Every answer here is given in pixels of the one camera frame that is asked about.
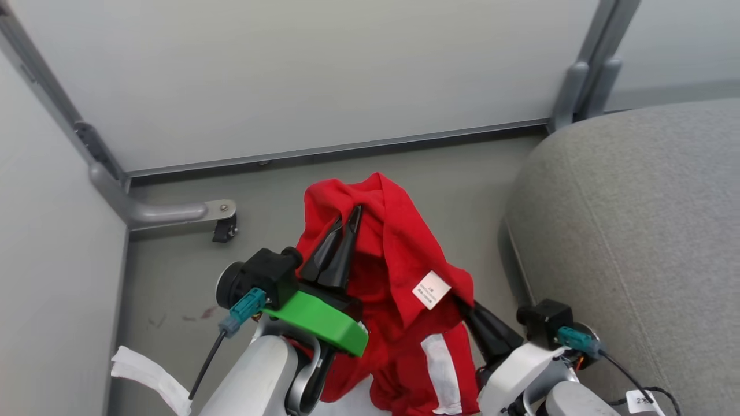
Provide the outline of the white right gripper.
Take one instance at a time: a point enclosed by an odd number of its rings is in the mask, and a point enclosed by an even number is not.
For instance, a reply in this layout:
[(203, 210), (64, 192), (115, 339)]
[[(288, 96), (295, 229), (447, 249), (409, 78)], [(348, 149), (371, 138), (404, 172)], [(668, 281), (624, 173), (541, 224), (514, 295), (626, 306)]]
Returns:
[(525, 340), (478, 301), (456, 303), (474, 343), (484, 359), (484, 368), (499, 365), (478, 397), (481, 415), (535, 415), (537, 405), (562, 381), (579, 382), (565, 360), (567, 347), (555, 350)]

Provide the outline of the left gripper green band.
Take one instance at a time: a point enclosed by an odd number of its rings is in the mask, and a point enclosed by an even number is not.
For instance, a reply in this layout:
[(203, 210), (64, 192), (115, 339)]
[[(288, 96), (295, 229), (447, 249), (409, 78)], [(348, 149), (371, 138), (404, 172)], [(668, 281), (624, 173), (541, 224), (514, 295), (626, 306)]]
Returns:
[[(305, 261), (299, 276), (335, 292), (346, 292), (363, 207), (353, 207), (343, 223), (337, 216), (317, 247)], [(279, 310), (264, 306), (262, 313), (269, 323), (286, 325), (288, 329), (312, 336), (338, 348), (341, 352), (362, 357), (368, 344), (368, 334), (353, 318), (312, 294), (298, 291)]]

